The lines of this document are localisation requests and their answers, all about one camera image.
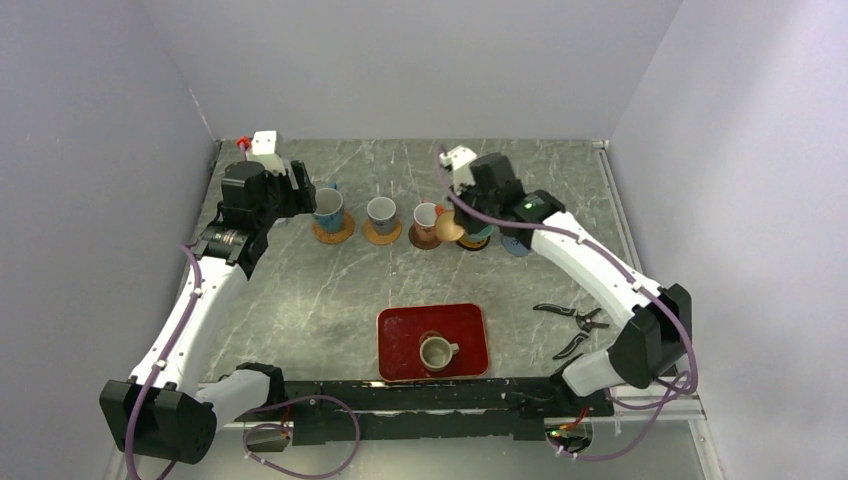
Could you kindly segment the blue white cup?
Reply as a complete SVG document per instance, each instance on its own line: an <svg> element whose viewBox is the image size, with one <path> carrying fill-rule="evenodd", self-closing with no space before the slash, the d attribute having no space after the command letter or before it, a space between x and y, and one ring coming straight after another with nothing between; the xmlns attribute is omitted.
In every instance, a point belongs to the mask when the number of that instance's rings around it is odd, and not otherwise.
<svg viewBox="0 0 848 480"><path fill-rule="evenodd" d="M344 197L333 183L329 187L316 191L316 211L313 218L328 233L338 232L342 228L345 213Z"/></svg>

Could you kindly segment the teal green cup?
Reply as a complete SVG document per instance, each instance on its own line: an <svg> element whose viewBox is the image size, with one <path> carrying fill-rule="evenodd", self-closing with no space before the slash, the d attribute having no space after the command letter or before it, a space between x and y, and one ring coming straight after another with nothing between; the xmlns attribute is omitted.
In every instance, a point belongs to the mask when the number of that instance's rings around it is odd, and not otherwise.
<svg viewBox="0 0 848 480"><path fill-rule="evenodd" d="M463 240L466 243L485 242L490 238L493 231L494 231L494 226L493 225L487 225L486 227L484 227L483 229L481 229L480 231L478 231L476 233L467 232L463 236Z"/></svg>

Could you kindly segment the woven rattan coaster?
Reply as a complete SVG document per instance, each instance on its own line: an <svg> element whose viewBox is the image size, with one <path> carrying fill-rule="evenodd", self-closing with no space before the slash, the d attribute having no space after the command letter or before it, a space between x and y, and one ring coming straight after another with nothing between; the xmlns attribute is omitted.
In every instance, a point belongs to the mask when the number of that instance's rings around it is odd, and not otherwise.
<svg viewBox="0 0 848 480"><path fill-rule="evenodd" d="M371 219L366 220L364 222L363 227L362 227L363 235L366 238L366 240L369 243L371 243L373 245L378 245L378 246L389 245L389 244L393 243L394 241L396 241L399 238L400 234L402 233L402 230L403 230L402 223L397 218L394 219L394 224L393 224L392 230L385 235L377 232L377 230L375 229Z"/></svg>
<svg viewBox="0 0 848 480"><path fill-rule="evenodd" d="M323 230L318 223L312 224L314 237L322 244L335 245L340 244L350 238L355 230L355 220L349 212L344 213L342 228L335 233L328 233Z"/></svg>

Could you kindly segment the blue felt coaster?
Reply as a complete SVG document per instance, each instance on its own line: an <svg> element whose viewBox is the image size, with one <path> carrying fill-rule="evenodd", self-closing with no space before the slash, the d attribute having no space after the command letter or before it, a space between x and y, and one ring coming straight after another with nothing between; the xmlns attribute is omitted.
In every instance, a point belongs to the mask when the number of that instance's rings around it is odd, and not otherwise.
<svg viewBox="0 0 848 480"><path fill-rule="evenodd" d="M528 247L524 246L514 237L503 236L501 238L501 244L510 255L515 257L525 257L531 252Z"/></svg>

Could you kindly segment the black orange smiley coaster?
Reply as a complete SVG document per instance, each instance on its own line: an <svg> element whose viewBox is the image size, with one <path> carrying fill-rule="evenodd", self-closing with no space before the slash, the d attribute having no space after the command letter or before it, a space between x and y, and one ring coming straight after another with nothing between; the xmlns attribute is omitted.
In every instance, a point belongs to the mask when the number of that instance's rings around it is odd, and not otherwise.
<svg viewBox="0 0 848 480"><path fill-rule="evenodd" d="M462 238L456 241L456 244L464 250L476 252L486 248L489 245L490 241L490 237L475 240L471 239L470 237L463 236Z"/></svg>

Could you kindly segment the orange cup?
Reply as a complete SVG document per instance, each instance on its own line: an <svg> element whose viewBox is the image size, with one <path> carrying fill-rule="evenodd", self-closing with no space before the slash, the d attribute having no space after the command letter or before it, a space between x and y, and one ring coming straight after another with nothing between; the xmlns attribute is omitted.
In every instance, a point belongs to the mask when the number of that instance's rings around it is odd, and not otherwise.
<svg viewBox="0 0 848 480"><path fill-rule="evenodd" d="M436 237L442 242L456 242L465 235L464 228L455 219L455 211L442 205L436 206Z"/></svg>

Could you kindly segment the red white cup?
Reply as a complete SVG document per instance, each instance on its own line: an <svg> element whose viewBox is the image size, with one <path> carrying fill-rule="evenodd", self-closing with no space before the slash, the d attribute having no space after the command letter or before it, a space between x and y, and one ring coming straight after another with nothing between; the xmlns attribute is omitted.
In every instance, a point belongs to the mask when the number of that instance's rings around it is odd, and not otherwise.
<svg viewBox="0 0 848 480"><path fill-rule="evenodd" d="M422 240L432 240L436 237L435 222L437 218L436 203L422 202L413 210L414 226Z"/></svg>

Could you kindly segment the small white cup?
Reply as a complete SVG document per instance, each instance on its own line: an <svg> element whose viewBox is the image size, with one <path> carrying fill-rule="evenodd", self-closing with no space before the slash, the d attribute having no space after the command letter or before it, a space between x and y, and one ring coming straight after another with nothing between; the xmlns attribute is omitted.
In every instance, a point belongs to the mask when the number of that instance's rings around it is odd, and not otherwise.
<svg viewBox="0 0 848 480"><path fill-rule="evenodd" d="M397 206L395 202L384 196L370 200L366 207L369 224L379 236L388 236L395 228Z"/></svg>

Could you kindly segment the dark wooden coaster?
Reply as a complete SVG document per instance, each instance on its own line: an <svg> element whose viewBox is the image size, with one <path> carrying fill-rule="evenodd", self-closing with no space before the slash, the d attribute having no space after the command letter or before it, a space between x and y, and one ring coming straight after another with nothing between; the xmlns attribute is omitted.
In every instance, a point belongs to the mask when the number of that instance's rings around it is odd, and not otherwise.
<svg viewBox="0 0 848 480"><path fill-rule="evenodd" d="M411 226L408 229L408 239L415 248L420 250L432 250L438 248L442 244L437 237L434 237L432 240L422 240L418 235L418 230L415 226Z"/></svg>

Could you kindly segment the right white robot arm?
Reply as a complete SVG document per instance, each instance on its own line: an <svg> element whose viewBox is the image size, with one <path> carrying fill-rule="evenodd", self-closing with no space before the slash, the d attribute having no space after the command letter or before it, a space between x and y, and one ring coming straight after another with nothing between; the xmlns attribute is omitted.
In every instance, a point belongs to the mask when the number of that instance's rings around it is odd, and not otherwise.
<svg viewBox="0 0 848 480"><path fill-rule="evenodd" d="M588 292L618 330L606 349L565 366L551 388L557 411L574 415L590 394L619 385L645 389L681 358L685 380L671 390L689 394L698 383L692 344L692 298L679 284L662 286L618 258L545 190L528 192L510 159L466 147L436 155L436 168L468 234L496 226L552 262Z"/></svg>

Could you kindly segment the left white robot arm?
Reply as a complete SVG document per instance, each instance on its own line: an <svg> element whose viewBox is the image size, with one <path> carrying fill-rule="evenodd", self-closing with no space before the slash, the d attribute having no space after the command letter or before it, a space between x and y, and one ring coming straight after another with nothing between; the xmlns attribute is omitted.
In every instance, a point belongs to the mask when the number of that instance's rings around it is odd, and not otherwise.
<svg viewBox="0 0 848 480"><path fill-rule="evenodd" d="M247 285L283 218L312 214L316 189L306 166L257 161L226 167L213 220L183 247L189 274L157 339L125 380L108 381L99 405L129 469L139 456L196 464L218 430L253 411L264 420L287 406L280 368L248 362L201 387L205 357L232 300Z"/></svg>

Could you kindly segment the olive green cup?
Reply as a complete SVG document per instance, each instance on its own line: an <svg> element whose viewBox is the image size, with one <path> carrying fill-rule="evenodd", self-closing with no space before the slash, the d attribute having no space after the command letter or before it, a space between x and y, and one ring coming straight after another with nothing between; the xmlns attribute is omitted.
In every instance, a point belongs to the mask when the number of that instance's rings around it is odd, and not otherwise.
<svg viewBox="0 0 848 480"><path fill-rule="evenodd" d="M419 347L419 357L424 368L430 372L444 370L458 354L460 347L441 336L430 336Z"/></svg>

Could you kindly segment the red serving tray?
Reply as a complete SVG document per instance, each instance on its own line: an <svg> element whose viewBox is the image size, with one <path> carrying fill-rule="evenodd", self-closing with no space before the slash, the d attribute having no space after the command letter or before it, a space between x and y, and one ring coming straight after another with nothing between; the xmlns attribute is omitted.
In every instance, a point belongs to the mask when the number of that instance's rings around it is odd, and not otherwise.
<svg viewBox="0 0 848 480"><path fill-rule="evenodd" d="M378 371L389 382L478 377L489 368L485 322L472 303L396 307L377 317ZM420 346L440 336L459 347L440 371L427 369Z"/></svg>

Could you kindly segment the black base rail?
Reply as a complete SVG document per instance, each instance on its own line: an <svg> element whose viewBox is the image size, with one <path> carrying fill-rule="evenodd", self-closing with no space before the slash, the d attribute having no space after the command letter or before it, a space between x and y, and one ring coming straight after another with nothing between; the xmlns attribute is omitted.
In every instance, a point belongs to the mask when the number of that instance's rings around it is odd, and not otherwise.
<svg viewBox="0 0 848 480"><path fill-rule="evenodd" d="M573 394L560 378L431 379L408 383L288 380L291 407L250 412L238 421L287 419L297 446L330 441L510 437L541 441L556 421L614 414L597 391Z"/></svg>

